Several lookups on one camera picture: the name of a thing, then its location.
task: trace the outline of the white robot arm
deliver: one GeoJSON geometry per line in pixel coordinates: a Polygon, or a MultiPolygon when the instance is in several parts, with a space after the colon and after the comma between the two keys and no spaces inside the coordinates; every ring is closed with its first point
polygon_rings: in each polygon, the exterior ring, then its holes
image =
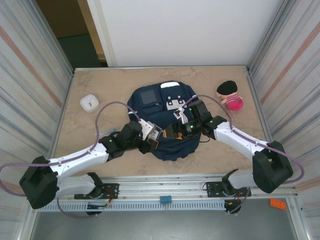
{"type": "Polygon", "coordinates": [[[130,121],[120,132],[102,137],[97,144],[70,155],[46,160],[43,156],[33,164],[48,164],[45,167],[29,167],[19,184],[32,208],[42,208],[55,198],[75,194],[97,198],[104,190],[97,174],[89,172],[83,176],[72,176],[94,165],[103,164],[121,157],[125,151],[139,149],[143,154],[154,151],[161,129],[141,119],[130,121]]]}
{"type": "Polygon", "coordinates": [[[235,169],[222,178],[224,192],[227,195],[232,196],[236,190],[250,187],[258,187],[270,194],[293,175],[288,158],[267,149],[272,148],[284,153],[285,150],[279,142],[268,143],[257,139],[231,126],[221,116],[212,117],[201,100],[192,102],[188,107],[193,120],[186,120],[179,108],[174,115],[177,119],[183,119],[183,123],[176,122],[169,125],[164,130],[163,136],[182,139],[202,133],[229,145],[252,161],[252,169],[235,169]]]}

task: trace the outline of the shirt pocket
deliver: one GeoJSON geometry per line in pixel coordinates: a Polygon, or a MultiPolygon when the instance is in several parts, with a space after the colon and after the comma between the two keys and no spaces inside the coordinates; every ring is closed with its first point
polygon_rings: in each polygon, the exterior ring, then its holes
{"type": "Polygon", "coordinates": [[[164,103],[157,87],[144,87],[136,93],[136,99],[146,115],[164,110],[164,103]]]}

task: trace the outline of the blue clip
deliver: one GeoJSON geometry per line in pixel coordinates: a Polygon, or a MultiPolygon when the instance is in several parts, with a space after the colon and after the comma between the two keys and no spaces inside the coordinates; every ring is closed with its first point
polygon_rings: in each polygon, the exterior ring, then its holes
{"type": "Polygon", "coordinates": [[[169,195],[169,196],[160,196],[160,203],[161,204],[172,204],[171,195],[169,195]]]}

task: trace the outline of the tan table surface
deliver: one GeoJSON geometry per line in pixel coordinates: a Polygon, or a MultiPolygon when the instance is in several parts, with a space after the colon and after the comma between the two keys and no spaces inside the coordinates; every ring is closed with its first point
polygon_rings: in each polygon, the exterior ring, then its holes
{"type": "MultiPolygon", "coordinates": [[[[249,135],[263,138],[264,133],[242,66],[163,67],[136,69],[93,69],[76,71],[66,106],[56,157],[84,149],[95,140],[95,118],[98,110],[85,112],[80,99],[93,94],[100,108],[112,101],[127,103],[139,87],[165,81],[180,81],[190,85],[196,94],[215,97],[216,89],[224,80],[233,80],[238,85],[238,94],[243,97],[243,108],[232,114],[233,125],[249,135]]],[[[212,116],[227,118],[220,107],[210,99],[202,98],[212,116]]],[[[101,114],[98,125],[101,133],[112,129],[121,130],[129,117],[124,106],[114,104],[101,114]]],[[[96,172],[100,177],[141,176],[167,174],[224,173],[232,169],[248,169],[251,162],[228,145],[211,140],[200,143],[195,153],[177,161],[162,161],[151,153],[138,150],[127,151],[120,158],[96,165],[82,173],[96,172]]]]}

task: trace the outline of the striped metal wall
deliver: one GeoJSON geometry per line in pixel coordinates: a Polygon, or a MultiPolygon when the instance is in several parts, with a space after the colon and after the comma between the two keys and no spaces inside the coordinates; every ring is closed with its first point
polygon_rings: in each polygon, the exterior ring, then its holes
{"type": "MultiPolygon", "coordinates": [[[[0,1],[0,164],[48,156],[72,69],[33,0],[0,1]]],[[[8,167],[1,179],[21,192],[26,169],[8,167]]],[[[24,198],[0,189],[0,239],[19,236],[24,198]]]]}
{"type": "Polygon", "coordinates": [[[305,168],[296,189],[320,238],[320,1],[289,2],[250,71],[271,135],[305,168]]]}

